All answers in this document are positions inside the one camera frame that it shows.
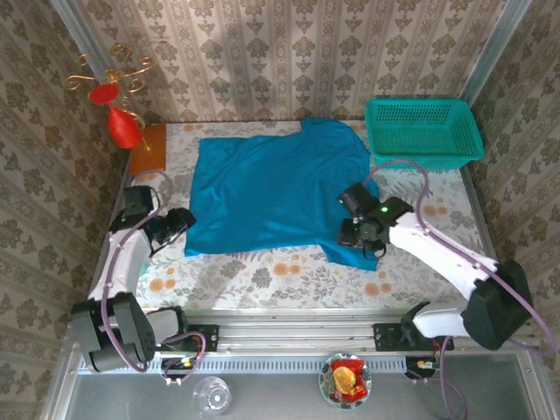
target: patterned wallpaper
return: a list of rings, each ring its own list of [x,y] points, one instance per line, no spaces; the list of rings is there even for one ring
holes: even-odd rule
[[[486,156],[471,169],[494,245],[525,268],[560,342],[560,2],[532,2],[473,110]],[[560,396],[560,362],[548,366]]]
[[[123,173],[102,108],[61,87],[77,54],[48,2],[0,1],[0,419],[39,415]]]
[[[157,58],[136,108],[184,123],[363,117],[375,95],[457,97],[505,0],[73,2],[107,51],[118,41]]]

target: floral tablecloth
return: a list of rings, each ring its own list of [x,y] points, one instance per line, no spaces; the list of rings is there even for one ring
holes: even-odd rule
[[[364,122],[347,122],[367,147]],[[299,122],[212,122],[167,126],[167,170],[173,180],[170,207],[188,207],[191,181],[205,137],[287,135]],[[381,199],[416,199],[422,178],[414,171],[380,171]],[[167,194],[165,183],[147,175],[139,184]],[[427,221],[451,238],[482,253],[482,244],[459,171],[430,172]],[[181,305],[199,309],[404,308],[421,300],[450,302],[461,296],[440,275],[400,249],[388,247],[377,271],[328,262],[319,246],[275,248],[186,258],[185,237],[154,256],[139,279],[142,307]]]

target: orange wooden block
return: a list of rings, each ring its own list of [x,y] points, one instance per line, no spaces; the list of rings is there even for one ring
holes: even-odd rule
[[[143,129],[144,142],[135,146],[130,151],[129,174],[135,177],[138,173],[149,169],[165,171],[166,130],[165,124],[151,125]]]

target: green basket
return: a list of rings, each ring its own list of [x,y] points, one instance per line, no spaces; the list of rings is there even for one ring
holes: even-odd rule
[[[473,113],[460,99],[372,99],[366,104],[366,125],[376,165],[409,159],[427,170],[442,171],[484,156]]]

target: cloth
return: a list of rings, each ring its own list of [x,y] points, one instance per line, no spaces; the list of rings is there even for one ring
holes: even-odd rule
[[[288,136],[200,140],[185,255],[226,254],[318,244],[328,261],[375,270],[361,249],[337,244],[349,218],[340,194],[369,172],[369,153],[353,130],[305,118]],[[369,186],[378,196],[377,185]]]

